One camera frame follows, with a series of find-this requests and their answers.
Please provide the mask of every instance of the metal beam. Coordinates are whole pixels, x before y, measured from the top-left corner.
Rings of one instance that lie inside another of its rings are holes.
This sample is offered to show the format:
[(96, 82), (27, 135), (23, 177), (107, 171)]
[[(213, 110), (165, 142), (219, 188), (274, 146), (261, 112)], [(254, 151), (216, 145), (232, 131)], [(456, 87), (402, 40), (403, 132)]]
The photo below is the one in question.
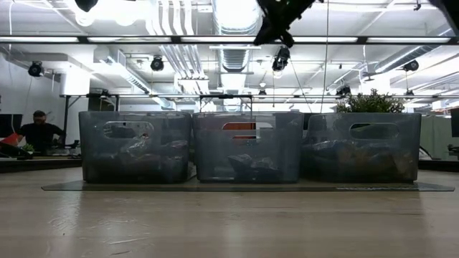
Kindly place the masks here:
[[(42, 36), (0, 35), (0, 44), (253, 44), (254, 36)], [(401, 45), (401, 46), (459, 46), (459, 37), (386, 37), (386, 36), (295, 36), (295, 45)], [(275, 40), (271, 45), (281, 45)]]

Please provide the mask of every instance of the man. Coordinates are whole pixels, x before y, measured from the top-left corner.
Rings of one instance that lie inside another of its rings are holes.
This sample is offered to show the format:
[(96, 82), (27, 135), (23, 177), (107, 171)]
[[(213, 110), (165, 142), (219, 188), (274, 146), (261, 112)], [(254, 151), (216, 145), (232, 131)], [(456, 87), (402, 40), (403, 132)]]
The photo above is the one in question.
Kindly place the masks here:
[(35, 151), (42, 152), (52, 146), (54, 135), (60, 136), (59, 141), (61, 142), (64, 131), (56, 125), (46, 123), (46, 114), (37, 110), (34, 113), (34, 122), (23, 125), (17, 134), (19, 135), (18, 142), (25, 137), (26, 142), (33, 145)]

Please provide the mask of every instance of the security camera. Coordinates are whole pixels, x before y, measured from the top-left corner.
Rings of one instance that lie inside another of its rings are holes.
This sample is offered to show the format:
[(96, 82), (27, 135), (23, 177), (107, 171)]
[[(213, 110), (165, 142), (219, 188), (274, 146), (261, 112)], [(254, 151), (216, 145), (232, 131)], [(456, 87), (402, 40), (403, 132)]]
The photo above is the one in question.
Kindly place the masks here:
[(417, 71), (418, 69), (419, 69), (419, 63), (416, 60), (413, 60), (403, 66), (403, 70), (405, 72), (408, 72), (408, 71), (414, 72), (414, 71)]
[(279, 52), (274, 59), (273, 71), (279, 72), (279, 71), (284, 70), (284, 68), (288, 65), (289, 59), (290, 59), (290, 50), (287, 47), (282, 46), (279, 49)]
[(349, 87), (349, 85), (344, 85), (344, 87), (342, 87), (341, 89), (336, 90), (336, 96), (345, 96), (350, 94), (351, 88)]
[(163, 57), (156, 55), (153, 57), (153, 61), (150, 64), (150, 67), (153, 71), (162, 71), (164, 69)]
[(32, 65), (29, 67), (29, 75), (32, 77), (41, 77), (43, 76), (43, 66), (40, 61), (33, 61)]

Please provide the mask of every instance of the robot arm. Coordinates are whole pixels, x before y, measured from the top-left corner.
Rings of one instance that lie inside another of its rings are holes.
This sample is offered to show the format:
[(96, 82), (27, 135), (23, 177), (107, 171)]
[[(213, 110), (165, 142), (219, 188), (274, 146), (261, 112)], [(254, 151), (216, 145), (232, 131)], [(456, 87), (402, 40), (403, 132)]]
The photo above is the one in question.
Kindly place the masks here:
[[(265, 14), (258, 35), (253, 42), (258, 46), (280, 39), (287, 47), (293, 46), (293, 38), (288, 30), (290, 24), (310, 8), (316, 0), (257, 0)], [(459, 1), (458, 0), (429, 0), (433, 6), (442, 11), (453, 31), (459, 34)]]

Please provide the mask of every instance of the gray mat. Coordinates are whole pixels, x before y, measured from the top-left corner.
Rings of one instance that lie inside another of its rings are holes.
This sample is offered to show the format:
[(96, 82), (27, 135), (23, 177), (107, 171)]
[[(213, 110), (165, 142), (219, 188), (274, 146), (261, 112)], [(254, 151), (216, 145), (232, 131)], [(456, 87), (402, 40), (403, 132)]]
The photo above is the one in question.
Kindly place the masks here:
[(196, 178), (176, 184), (99, 184), (73, 181), (43, 186), (45, 191), (200, 191), (200, 192), (301, 192), (301, 191), (454, 191), (432, 183), (324, 183), (302, 180), (292, 184), (200, 183)]

